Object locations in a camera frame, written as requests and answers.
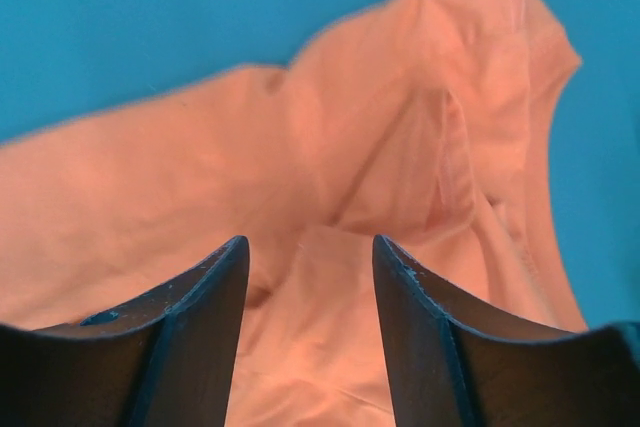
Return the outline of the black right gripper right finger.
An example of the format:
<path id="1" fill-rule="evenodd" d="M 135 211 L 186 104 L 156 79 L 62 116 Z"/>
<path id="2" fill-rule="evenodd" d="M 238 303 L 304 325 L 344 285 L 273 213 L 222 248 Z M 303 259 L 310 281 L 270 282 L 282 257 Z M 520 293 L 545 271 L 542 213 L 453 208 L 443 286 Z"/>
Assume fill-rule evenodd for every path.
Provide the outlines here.
<path id="1" fill-rule="evenodd" d="M 639 326 L 581 333 L 494 307 L 389 238 L 373 276 L 399 426 L 635 426 Z"/>

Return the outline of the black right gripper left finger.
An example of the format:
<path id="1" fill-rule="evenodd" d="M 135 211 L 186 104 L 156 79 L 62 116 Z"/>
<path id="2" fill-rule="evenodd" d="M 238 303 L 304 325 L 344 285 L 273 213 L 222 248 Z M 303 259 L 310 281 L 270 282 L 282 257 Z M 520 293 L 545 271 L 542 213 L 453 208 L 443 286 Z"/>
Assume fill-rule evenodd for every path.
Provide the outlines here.
<path id="1" fill-rule="evenodd" d="M 1 328 L 5 426 L 221 426 L 249 276 L 237 236 L 76 324 Z"/>

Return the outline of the orange t shirt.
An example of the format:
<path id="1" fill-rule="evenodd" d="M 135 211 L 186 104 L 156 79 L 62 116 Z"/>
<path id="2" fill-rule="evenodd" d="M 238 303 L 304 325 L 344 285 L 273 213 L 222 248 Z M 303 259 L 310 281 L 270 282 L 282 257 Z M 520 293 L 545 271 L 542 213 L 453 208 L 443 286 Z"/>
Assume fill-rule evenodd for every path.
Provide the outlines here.
<path id="1" fill-rule="evenodd" d="M 580 59 L 542 0 L 387 0 L 248 66 L 1 150 L 1 318 L 105 310 L 235 235 L 227 424 L 390 426 L 375 235 L 520 317 L 586 324 L 548 140 Z"/>

